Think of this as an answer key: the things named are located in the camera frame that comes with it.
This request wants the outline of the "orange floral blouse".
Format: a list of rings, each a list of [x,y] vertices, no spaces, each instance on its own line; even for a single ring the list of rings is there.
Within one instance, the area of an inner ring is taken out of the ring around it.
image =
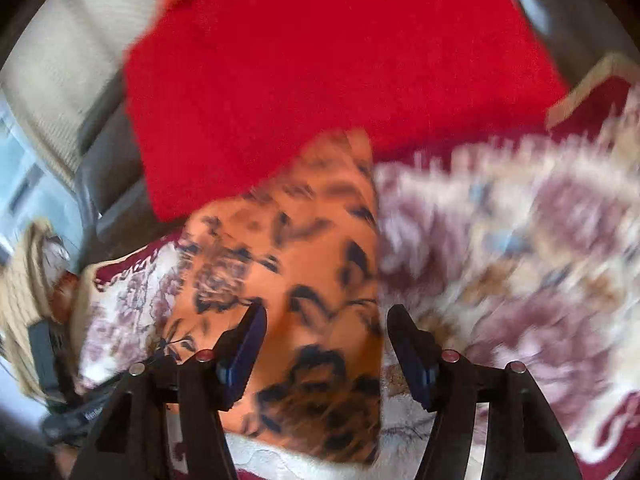
[[[320,136],[277,177],[192,214],[160,348],[184,362],[263,306],[266,336],[224,429],[371,463],[383,349],[376,248],[369,139],[361,130]]]

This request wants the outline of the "beige quilted cushion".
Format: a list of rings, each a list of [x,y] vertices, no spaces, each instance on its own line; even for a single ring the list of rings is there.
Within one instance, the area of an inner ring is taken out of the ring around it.
[[[68,330],[77,276],[51,223],[29,223],[1,271],[1,349],[26,396],[46,400],[36,375],[28,328],[50,318]]]

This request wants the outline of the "floral plush blanket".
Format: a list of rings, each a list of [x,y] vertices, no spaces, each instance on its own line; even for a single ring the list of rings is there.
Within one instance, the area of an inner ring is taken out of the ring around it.
[[[639,66],[609,54],[514,146],[375,164],[381,429],[373,462],[335,463],[227,431],[240,471],[268,479],[408,479],[434,417],[410,396],[386,333],[402,304],[471,362],[522,362],[582,474],[612,477],[639,445]],[[182,228],[88,266],[72,317],[89,390],[160,348]]]

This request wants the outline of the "cream dotted curtain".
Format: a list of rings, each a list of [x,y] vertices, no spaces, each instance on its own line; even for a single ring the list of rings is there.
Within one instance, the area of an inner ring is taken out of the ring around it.
[[[40,0],[11,42],[1,91],[55,177],[72,185],[79,129],[160,0]]]

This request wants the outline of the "red folded garment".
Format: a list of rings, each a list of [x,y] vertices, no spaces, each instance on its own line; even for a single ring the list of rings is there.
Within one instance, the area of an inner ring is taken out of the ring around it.
[[[566,92],[513,0],[176,0],[124,75],[166,221],[270,177],[323,131],[361,128],[391,159],[537,129]]]

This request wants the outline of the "dark leather sofa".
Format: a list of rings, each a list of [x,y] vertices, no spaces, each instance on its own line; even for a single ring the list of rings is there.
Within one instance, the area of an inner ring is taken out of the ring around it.
[[[605,53],[639,57],[639,0],[515,0],[570,84]],[[112,260],[167,234],[175,222],[152,211],[142,161],[125,110],[124,76],[104,87],[78,132],[79,264]]]

